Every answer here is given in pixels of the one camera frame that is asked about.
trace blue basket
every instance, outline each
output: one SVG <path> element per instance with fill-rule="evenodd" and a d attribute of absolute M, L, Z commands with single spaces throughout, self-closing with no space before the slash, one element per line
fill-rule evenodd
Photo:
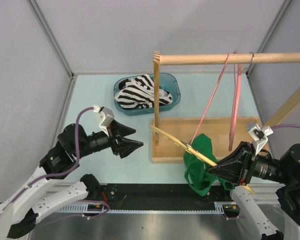
<path fill-rule="evenodd" d="M 122 81 L 124 81 L 126 79 L 135 78 L 135 77 L 138 77 L 138 76 L 124 77 L 124 78 L 121 78 L 119 81 L 117 81 L 113 87 L 113 98 L 115 98 L 116 93 L 120 91 L 119 84 Z M 166 72 L 160 73 L 160 88 L 169 92 L 170 94 L 172 94 L 173 102 L 168 105 L 160 106 L 159 110 L 160 110 L 160 112 L 171 110 L 175 105 L 177 105 L 180 102 L 180 99 L 181 99 L 181 93 L 180 93 L 176 78 L 173 75 L 166 73 Z M 116 109 L 118 109 L 120 112 L 122 112 L 128 116 L 135 116 L 135 115 L 141 115 L 141 114 L 152 114 L 155 112 L 154 107 L 125 110 L 119 105 L 119 103 L 116 100 L 114 100 L 114 105 L 115 105 Z"/>

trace white wall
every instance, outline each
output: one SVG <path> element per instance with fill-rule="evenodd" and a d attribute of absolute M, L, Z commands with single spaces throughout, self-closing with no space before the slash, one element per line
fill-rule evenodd
<path fill-rule="evenodd" d="M 300 52 L 300 0 L 292 2 L 266 52 Z M 300 86 L 300 63 L 259 64 L 252 72 L 251 85 L 266 122 Z M 284 123 L 300 124 L 300 108 Z M 300 130 L 278 129 L 270 141 L 278 158 L 291 145 L 300 143 Z"/>
<path fill-rule="evenodd" d="M 0 201 L 52 143 L 70 79 L 26 0 L 0 0 Z"/>
<path fill-rule="evenodd" d="M 153 72 L 153 51 L 257 51 L 283 0 L 37 0 L 72 70 Z M 220 70 L 165 66 L 162 70 Z"/>

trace light blue tabletop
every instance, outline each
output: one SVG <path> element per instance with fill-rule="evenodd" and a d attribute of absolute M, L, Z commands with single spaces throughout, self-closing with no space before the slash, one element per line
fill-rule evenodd
<path fill-rule="evenodd" d="M 114 156 L 110 149 L 86 156 L 80 160 L 80 167 L 71 173 L 64 181 L 76 182 L 84 174 L 94 174 L 100 183 L 130 183 L 130 184 L 183 184 L 184 164 L 152 164 L 152 133 L 148 125 L 153 114 L 127 116 L 115 108 L 113 87 L 121 78 L 130 75 L 79 75 L 75 84 L 73 96 L 66 116 L 65 125 L 76 121 L 78 113 L 84 108 L 96 104 L 111 109 L 115 119 L 136 129 L 136 133 L 128 136 L 141 141 L 144 146 L 130 156 L 120 159 Z M 219 74 L 193 73 L 173 74 L 178 81 L 181 101 L 172 110 L 160 113 L 161 118 L 201 117 L 216 85 Z M 234 97 L 234 75 L 224 74 L 207 117 L 231 116 Z M 248 85 L 242 75 L 239 116 L 257 116 L 257 109 Z M 85 113 L 80 124 L 87 135 L 99 132 L 95 114 Z"/>

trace wooden rod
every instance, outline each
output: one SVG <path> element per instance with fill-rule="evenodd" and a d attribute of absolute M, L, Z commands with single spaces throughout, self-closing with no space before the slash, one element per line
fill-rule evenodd
<path fill-rule="evenodd" d="M 228 54 L 203 55 L 160 55 L 160 65 L 205 65 L 224 64 Z M 251 64 L 251 53 L 231 54 L 228 64 Z M 255 53 L 254 64 L 300 63 L 300 52 L 290 53 Z"/>
<path fill-rule="evenodd" d="M 264 124 L 273 127 L 282 123 L 294 110 L 300 106 L 300 87 L 289 99 L 276 111 L 276 113 Z"/>
<path fill-rule="evenodd" d="M 160 52 L 153 54 L 153 75 L 154 75 L 154 126 L 159 127 L 159 90 L 160 90 Z M 159 134 L 154 133 L 155 145 L 159 144 Z"/>

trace clothing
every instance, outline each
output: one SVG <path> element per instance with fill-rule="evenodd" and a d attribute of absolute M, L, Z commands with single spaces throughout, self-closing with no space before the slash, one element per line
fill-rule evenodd
<path fill-rule="evenodd" d="M 197 136 L 191 146 L 199 153 L 205 155 L 208 159 L 211 159 L 215 163 L 218 162 L 218 160 L 213 155 L 211 139 L 205 134 L 200 134 L 199 136 Z M 235 188 L 235 186 L 231 182 L 207 173 L 207 168 L 210 165 L 197 159 L 196 156 L 185 152 L 183 160 L 187 167 L 187 170 L 184 173 L 184 177 L 189 186 L 200 196 L 205 196 L 216 180 L 219 180 L 221 185 L 226 190 L 232 190 Z"/>
<path fill-rule="evenodd" d="M 155 106 L 155 83 L 149 74 L 141 75 L 123 81 L 121 90 L 114 99 L 125 110 L 153 108 Z M 173 102 L 173 96 L 163 89 L 159 90 L 159 105 Z"/>

